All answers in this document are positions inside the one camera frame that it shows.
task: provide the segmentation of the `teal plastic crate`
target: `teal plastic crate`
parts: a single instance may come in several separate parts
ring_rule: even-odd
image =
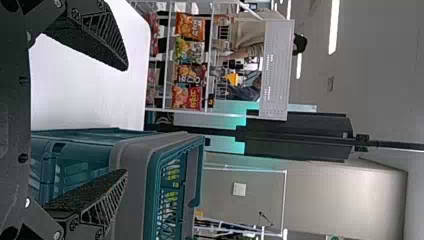
[[[115,144],[157,134],[119,128],[34,131],[29,190],[45,204],[108,173]]]
[[[115,147],[111,170],[127,169],[128,186],[111,240],[193,237],[204,143],[203,136],[180,132],[130,140]]]

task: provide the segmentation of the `beige shirt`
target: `beige shirt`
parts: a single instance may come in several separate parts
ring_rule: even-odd
[[[269,9],[256,12],[263,19],[281,19],[281,15]],[[266,22],[257,20],[248,12],[240,12],[231,25],[233,49],[247,48],[249,57],[262,57],[264,54]]]

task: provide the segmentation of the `wall outlet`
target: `wall outlet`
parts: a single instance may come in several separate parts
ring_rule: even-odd
[[[245,197],[246,196],[246,188],[247,188],[246,184],[235,182],[234,186],[233,186],[233,195]]]

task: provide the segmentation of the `snack bag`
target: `snack bag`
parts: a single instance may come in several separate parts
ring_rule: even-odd
[[[152,38],[150,41],[150,56],[156,57],[159,53],[159,42],[157,38]]]
[[[147,74],[147,84],[153,85],[153,86],[159,85],[159,74],[160,74],[159,68],[149,68],[149,71]]]
[[[146,92],[146,105],[151,106],[155,104],[155,88],[154,87],[147,87]]]
[[[147,23],[150,25],[152,36],[159,34],[158,15],[156,13],[146,13],[144,19],[146,19]]]
[[[188,89],[172,86],[172,108],[186,108]]]
[[[177,12],[175,33],[196,41],[205,41],[205,24],[204,19]]]
[[[175,59],[180,60],[182,64],[201,64],[203,62],[204,51],[204,42],[186,41],[181,37],[177,37]]]
[[[234,17],[225,14],[216,14],[213,17],[213,23],[220,27],[229,26],[230,24],[234,23]]]
[[[188,89],[187,108],[202,110],[202,88],[192,87]]]
[[[176,65],[175,83],[203,86],[206,83],[206,65]]]

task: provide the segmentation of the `snack shelf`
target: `snack shelf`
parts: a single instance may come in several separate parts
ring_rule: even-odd
[[[129,1],[152,27],[150,53],[154,57],[151,56],[149,62],[147,111],[287,119],[293,20],[286,20],[282,15],[280,18],[263,19],[238,0]],[[229,85],[234,85],[228,80],[233,71],[229,58],[225,57],[230,50],[232,24],[215,24],[215,17],[235,16],[240,9],[246,9],[253,16],[253,21],[265,22],[267,29],[258,116],[221,113],[213,107],[216,100],[228,100]],[[181,13],[184,13],[184,20],[181,20]],[[203,38],[186,36],[181,32],[182,26],[177,26],[181,21],[193,19],[204,25],[200,28],[203,29],[201,32],[208,31]],[[252,21],[252,18],[237,20]],[[200,82],[187,80],[193,78],[200,79]]]

